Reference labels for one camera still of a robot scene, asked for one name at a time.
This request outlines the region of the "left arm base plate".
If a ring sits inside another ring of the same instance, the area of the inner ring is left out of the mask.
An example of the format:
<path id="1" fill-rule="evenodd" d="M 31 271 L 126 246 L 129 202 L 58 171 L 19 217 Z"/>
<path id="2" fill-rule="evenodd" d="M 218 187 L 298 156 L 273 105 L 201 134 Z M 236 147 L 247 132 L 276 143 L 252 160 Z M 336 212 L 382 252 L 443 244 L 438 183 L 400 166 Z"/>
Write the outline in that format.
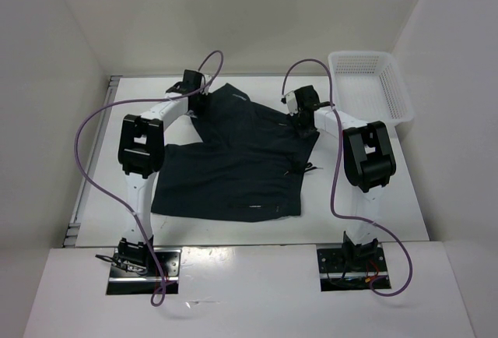
<path id="1" fill-rule="evenodd" d="M 180 248 L 155 248 L 156 256 L 166 277 L 166 294 L 178 294 L 181 264 Z M 146 269 L 131 263 L 117 263 L 117 250 L 112 257 L 98 255 L 110 263 L 106 295 L 152 295 L 161 285 L 160 271 L 154 262 Z"/>

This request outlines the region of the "dark navy shorts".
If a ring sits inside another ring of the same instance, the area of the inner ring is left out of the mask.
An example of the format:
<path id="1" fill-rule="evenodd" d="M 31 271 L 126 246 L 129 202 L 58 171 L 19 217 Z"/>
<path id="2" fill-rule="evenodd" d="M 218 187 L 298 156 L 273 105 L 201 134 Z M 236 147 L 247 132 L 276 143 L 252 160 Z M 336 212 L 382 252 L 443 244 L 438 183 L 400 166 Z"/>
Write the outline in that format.
<path id="1" fill-rule="evenodd" d="M 230 84 L 191 122 L 202 140 L 165 146 L 153 213 L 250 223 L 301 214 L 317 133 L 301 138 L 287 115 Z"/>

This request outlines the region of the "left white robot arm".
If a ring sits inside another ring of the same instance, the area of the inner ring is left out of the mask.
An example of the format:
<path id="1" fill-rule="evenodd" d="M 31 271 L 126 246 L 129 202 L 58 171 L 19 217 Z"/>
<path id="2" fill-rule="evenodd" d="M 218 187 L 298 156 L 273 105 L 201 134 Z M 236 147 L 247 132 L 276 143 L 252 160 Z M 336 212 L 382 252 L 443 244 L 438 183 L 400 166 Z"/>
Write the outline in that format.
<path id="1" fill-rule="evenodd" d="M 151 207 L 154 181 L 165 158 L 164 132 L 179 117 L 202 112 L 211 82 L 211 76 L 186 69 L 162 101 L 139 115 L 126 115 L 122 122 L 117 158 L 125 175 L 132 221 L 114 258 L 140 276 L 156 268 L 154 251 L 149 249 L 153 244 Z"/>

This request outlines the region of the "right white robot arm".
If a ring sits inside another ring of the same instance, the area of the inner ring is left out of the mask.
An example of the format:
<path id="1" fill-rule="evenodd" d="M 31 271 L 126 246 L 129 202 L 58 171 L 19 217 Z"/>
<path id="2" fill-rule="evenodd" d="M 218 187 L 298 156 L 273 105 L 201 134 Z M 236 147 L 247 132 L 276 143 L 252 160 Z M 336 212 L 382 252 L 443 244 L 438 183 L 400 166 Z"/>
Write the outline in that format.
<path id="1" fill-rule="evenodd" d="M 329 102 L 321 102 L 312 86 L 303 86 L 282 96 L 289 119 L 299 136 L 307 138 L 323 131 L 338 140 L 338 159 L 332 179 L 331 213 L 349 222 L 343 234 L 341 259 L 350 270 L 358 270 L 377 252 L 378 240 L 370 233 L 378 219 L 380 198 L 396 172 L 395 156 L 387 126 L 366 122 L 346 114 Z M 353 187 L 352 212 L 335 210 L 339 171 Z"/>

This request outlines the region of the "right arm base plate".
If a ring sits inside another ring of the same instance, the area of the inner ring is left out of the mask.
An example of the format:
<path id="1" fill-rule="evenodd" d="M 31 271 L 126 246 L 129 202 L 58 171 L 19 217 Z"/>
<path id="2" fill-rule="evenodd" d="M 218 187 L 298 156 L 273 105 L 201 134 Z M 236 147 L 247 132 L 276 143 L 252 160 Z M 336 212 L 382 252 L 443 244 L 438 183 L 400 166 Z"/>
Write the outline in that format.
<path id="1" fill-rule="evenodd" d="M 317 266 L 321 292 L 368 290 L 373 281 L 375 290 L 390 290 L 391 283 L 384 250 L 347 265 L 341 245 L 317 246 Z"/>

